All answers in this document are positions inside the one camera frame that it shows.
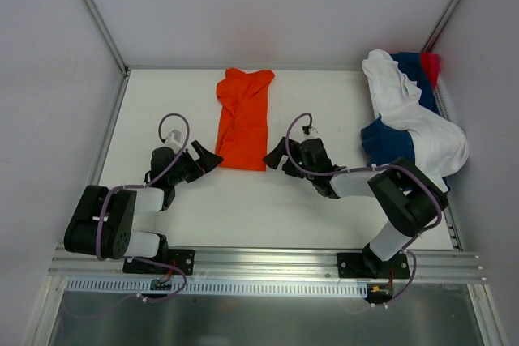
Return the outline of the orange t shirt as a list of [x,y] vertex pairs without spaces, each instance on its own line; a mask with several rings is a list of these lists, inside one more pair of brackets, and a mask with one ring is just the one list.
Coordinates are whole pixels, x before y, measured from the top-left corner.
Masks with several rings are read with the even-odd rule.
[[246,73],[229,68],[217,84],[221,116],[215,152],[224,159],[222,167],[266,170],[263,158],[268,146],[268,89],[274,78],[271,70]]

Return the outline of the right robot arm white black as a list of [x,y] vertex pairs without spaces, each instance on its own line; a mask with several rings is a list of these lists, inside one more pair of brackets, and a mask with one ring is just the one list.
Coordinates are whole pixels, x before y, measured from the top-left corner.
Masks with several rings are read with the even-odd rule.
[[337,256],[339,276],[382,279],[394,274],[409,277],[401,250],[448,206],[447,195],[413,162],[399,157],[390,164],[348,169],[332,162],[320,138],[297,142],[286,137],[263,162],[270,169],[308,180],[328,199],[376,199],[388,221],[360,253]]

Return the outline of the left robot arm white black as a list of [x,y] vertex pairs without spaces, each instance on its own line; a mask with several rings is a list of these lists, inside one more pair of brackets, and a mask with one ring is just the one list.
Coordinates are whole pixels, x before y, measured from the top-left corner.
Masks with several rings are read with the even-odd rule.
[[124,261],[123,271],[159,274],[163,271],[190,275],[193,250],[172,250],[161,233],[140,231],[134,219],[143,214],[167,211],[176,196],[176,186],[191,183],[219,167],[224,158],[208,151],[198,141],[188,150],[172,143],[152,151],[150,169],[138,185],[89,185],[84,189],[63,238],[66,251],[100,261]]

